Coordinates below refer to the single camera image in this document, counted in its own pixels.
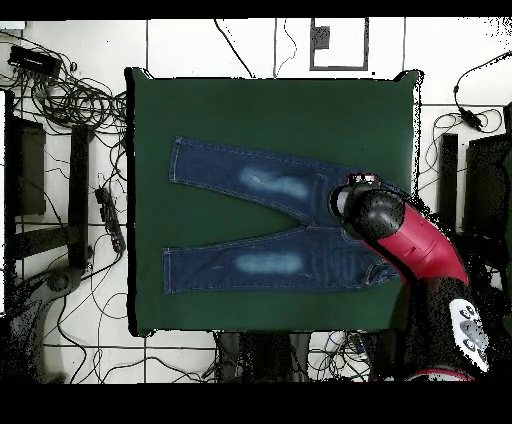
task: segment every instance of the black panel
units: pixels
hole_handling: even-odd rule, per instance
[[[71,132],[69,171],[70,226],[79,228],[78,242],[69,245],[69,266],[84,270],[88,259],[89,214],[89,140],[91,131],[85,125],[75,126]]]
[[[5,274],[4,300],[5,310],[12,308],[12,298],[15,287],[16,276],[16,210],[18,208],[16,199],[18,197],[18,166],[19,143],[16,142],[16,124],[14,119],[14,93],[5,92],[5,157],[4,163],[4,229],[5,229],[5,250],[3,258],[3,268]]]
[[[503,238],[508,219],[509,183],[503,163],[512,146],[508,134],[471,141],[467,150],[463,230]]]
[[[79,227],[64,226],[64,228],[66,232],[58,226],[16,234],[16,260],[66,246],[68,241],[71,244],[81,241],[81,229]]]
[[[445,227],[454,231],[457,210],[457,134],[443,134],[439,149],[437,210]]]
[[[503,121],[507,134],[512,134],[512,103],[503,108]]]
[[[18,182],[16,216],[44,215],[44,146],[43,124],[13,117],[11,135],[12,160]]]

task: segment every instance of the green table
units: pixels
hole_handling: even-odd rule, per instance
[[[371,170],[410,191],[418,73],[386,80],[152,79],[128,69],[134,94],[131,326],[153,329],[387,328],[397,279],[357,293],[204,292],[164,295],[162,249],[266,235],[297,225],[278,211],[169,182],[176,135]]]

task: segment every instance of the white paper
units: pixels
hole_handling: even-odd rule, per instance
[[[316,18],[330,28],[329,48],[315,50],[315,66],[363,66],[364,18]]]

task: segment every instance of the power strip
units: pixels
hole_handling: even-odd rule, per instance
[[[126,243],[117,219],[117,211],[112,196],[105,188],[98,188],[94,191],[94,194],[100,205],[101,220],[105,223],[105,228],[110,235],[114,252],[122,254],[126,250]]]

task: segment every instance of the jeans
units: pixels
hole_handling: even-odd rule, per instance
[[[278,209],[300,225],[269,236],[163,252],[166,294],[207,290],[354,291],[398,276],[350,237],[329,209],[332,190],[362,172],[270,151],[177,137],[171,182]]]

